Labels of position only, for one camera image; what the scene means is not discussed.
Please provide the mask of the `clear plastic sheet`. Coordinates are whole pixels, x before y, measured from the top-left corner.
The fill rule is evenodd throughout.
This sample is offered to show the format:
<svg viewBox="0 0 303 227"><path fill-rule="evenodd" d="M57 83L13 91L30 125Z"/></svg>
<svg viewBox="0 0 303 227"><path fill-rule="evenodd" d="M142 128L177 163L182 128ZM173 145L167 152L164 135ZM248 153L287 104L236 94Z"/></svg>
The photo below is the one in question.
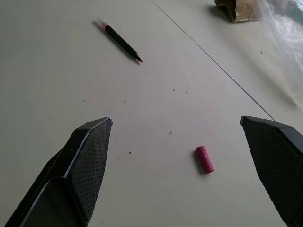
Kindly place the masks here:
<svg viewBox="0 0 303 227"><path fill-rule="evenodd" d="M286 89L303 105L303 0L257 0L255 12L282 55Z"/></svg>

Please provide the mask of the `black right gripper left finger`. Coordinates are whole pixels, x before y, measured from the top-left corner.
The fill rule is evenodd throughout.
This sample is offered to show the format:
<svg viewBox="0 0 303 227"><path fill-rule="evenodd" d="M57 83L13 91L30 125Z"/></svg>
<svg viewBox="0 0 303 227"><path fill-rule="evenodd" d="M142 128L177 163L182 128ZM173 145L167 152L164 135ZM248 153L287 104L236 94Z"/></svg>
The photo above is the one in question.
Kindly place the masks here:
<svg viewBox="0 0 303 227"><path fill-rule="evenodd" d="M105 173L111 117L76 128L4 227L87 227Z"/></svg>

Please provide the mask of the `brown cardboard box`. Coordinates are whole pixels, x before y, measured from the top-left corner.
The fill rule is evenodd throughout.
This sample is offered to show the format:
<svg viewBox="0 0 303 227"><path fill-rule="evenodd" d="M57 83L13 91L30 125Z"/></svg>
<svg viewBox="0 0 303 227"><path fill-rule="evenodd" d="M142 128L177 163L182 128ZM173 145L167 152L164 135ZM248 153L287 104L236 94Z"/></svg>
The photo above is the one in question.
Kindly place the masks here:
<svg viewBox="0 0 303 227"><path fill-rule="evenodd" d="M232 23L257 21L253 6L256 0L214 0L217 7L226 7Z"/></svg>

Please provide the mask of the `red pen cap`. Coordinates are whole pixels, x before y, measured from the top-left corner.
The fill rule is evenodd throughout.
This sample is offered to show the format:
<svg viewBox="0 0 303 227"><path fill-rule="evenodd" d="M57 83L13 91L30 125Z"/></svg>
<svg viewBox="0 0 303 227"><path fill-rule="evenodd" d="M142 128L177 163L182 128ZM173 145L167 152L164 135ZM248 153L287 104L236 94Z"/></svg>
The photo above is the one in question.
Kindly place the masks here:
<svg viewBox="0 0 303 227"><path fill-rule="evenodd" d="M210 160L210 157L207 153L205 146L197 147L195 150L195 154L197 155L198 160L205 174L209 174L214 171L212 162Z"/></svg>

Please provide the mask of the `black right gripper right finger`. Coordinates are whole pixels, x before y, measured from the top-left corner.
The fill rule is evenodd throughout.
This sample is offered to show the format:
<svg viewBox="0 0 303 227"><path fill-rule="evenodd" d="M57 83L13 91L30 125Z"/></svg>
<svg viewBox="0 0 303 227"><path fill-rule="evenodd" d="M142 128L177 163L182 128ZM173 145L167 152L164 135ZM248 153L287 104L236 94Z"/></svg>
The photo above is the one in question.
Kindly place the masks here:
<svg viewBox="0 0 303 227"><path fill-rule="evenodd" d="M303 227L303 135L294 127L242 116L255 169L287 227Z"/></svg>

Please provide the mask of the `black marker pen red tip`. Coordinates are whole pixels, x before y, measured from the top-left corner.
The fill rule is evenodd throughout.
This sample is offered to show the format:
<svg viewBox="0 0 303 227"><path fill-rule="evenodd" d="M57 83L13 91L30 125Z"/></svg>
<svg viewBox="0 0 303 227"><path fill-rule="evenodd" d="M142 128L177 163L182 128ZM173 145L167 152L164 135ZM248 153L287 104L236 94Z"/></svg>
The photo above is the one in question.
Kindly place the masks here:
<svg viewBox="0 0 303 227"><path fill-rule="evenodd" d="M111 25L102 19L93 21L93 24L104 34L106 34L116 45L118 45L119 48L124 51L133 61L140 63L143 62L137 51L131 47L130 44L111 27Z"/></svg>

